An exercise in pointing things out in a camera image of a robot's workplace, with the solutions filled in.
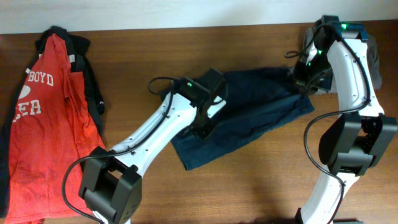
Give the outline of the dark teal shorts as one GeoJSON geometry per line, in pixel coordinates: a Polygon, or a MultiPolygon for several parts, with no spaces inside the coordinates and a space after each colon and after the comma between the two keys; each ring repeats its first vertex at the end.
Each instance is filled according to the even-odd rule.
{"type": "Polygon", "coordinates": [[[288,68],[263,67],[225,73],[226,105],[212,117],[207,139],[179,132],[171,143],[184,168],[193,170],[249,144],[264,133],[314,111],[293,85],[288,68]]]}

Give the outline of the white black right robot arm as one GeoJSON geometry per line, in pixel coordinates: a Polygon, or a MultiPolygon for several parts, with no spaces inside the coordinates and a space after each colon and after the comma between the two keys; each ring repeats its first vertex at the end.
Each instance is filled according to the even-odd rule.
{"type": "Polygon", "coordinates": [[[385,115],[373,89],[367,41],[361,23],[324,15],[302,50],[285,54],[299,58],[292,76],[304,93],[335,85],[339,104],[305,128],[305,152],[320,175],[296,223],[334,223],[347,191],[378,164],[397,133],[397,120],[385,115]]]}

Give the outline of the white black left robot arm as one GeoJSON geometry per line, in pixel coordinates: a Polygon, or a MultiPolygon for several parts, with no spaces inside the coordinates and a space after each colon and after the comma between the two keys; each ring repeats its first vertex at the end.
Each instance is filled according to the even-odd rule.
{"type": "Polygon", "coordinates": [[[206,139],[211,120],[226,105],[225,76],[174,79],[156,112],[110,150],[95,149],[83,162],[79,196],[99,223],[129,223],[142,200],[142,179],[163,148],[181,132],[206,139]]]}

